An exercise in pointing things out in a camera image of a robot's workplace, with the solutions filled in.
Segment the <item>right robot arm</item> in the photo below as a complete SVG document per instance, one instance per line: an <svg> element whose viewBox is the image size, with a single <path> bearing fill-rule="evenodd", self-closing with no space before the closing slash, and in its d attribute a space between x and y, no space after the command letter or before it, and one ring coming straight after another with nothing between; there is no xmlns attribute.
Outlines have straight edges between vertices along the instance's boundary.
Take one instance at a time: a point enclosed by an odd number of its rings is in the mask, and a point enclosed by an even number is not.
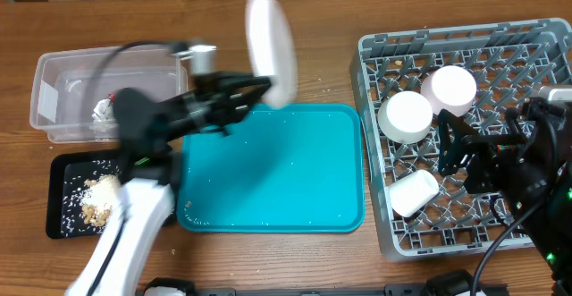
<svg viewBox="0 0 572 296"><path fill-rule="evenodd" d="M465 169L470 194L499 192L513 221L492 243L475 273L469 293L493 252L517 228L532 240L552 271L555 295L571 293L571 88L537 88L521 109L505 112L506 134L482 135L448 110L438 115L441 176Z"/></svg>

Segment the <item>pink plate with peanut shells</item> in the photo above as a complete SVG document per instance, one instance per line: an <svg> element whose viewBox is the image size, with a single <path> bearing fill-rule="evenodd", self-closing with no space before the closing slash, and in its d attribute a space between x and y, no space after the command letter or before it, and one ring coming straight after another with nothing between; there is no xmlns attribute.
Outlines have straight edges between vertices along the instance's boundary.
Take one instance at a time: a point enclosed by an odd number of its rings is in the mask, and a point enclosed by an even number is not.
<svg viewBox="0 0 572 296"><path fill-rule="evenodd" d="M277 0L247 0L245 29L252 72L268 77L263 101L272 109L291 104L298 90L298 62L286 18Z"/></svg>

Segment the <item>white bowl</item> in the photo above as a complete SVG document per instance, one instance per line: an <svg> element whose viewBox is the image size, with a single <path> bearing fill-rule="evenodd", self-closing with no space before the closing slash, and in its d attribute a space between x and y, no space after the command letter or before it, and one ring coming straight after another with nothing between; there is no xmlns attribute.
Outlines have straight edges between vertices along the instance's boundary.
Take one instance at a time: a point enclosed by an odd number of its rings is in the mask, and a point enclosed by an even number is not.
<svg viewBox="0 0 572 296"><path fill-rule="evenodd" d="M430 131L433 109L421 94L401 91L382 103L377 120L389 140L411 144L422 140Z"/></svg>

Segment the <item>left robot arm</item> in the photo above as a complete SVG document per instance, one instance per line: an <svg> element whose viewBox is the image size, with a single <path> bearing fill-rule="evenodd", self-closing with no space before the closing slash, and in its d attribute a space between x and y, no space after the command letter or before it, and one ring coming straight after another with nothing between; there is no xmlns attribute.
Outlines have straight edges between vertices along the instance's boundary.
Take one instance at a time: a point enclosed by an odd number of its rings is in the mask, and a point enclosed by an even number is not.
<svg viewBox="0 0 572 296"><path fill-rule="evenodd" d="M181 180L182 156L169 143L187 134L225 132L256 102L281 107L275 76L237 72L199 75L196 89L155 101L132 88L114 100L119 126L119 203L69 295L133 295L154 241L171 215Z"/></svg>

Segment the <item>white cup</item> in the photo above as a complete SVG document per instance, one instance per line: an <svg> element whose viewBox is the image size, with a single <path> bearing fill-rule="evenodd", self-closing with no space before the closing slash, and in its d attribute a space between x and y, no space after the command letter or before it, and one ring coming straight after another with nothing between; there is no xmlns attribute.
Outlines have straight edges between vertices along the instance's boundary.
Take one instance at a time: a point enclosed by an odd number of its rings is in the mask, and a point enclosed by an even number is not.
<svg viewBox="0 0 572 296"><path fill-rule="evenodd" d="M439 193L439 184L426 170L415 171L388 187L392 209L410 217Z"/></svg>

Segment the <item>pink bowl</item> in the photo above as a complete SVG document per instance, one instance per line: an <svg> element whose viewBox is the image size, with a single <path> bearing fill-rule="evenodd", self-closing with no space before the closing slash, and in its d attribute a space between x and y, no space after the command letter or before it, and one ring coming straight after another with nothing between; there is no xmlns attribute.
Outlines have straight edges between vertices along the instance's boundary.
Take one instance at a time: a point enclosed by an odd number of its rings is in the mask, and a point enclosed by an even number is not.
<svg viewBox="0 0 572 296"><path fill-rule="evenodd" d="M421 85L421 95L435 115L447 110L455 116L467 113L475 99L476 81L466 69L448 65L431 73Z"/></svg>

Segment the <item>white tissue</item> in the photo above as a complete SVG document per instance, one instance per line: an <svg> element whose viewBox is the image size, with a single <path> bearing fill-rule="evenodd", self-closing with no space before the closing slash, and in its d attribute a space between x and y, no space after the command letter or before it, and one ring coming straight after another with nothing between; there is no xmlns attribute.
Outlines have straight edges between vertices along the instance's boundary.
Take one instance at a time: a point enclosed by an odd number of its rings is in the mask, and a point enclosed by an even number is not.
<svg viewBox="0 0 572 296"><path fill-rule="evenodd" d="M114 119L113 103L111 99L102 99L93 109L92 118L95 123L112 121Z"/></svg>

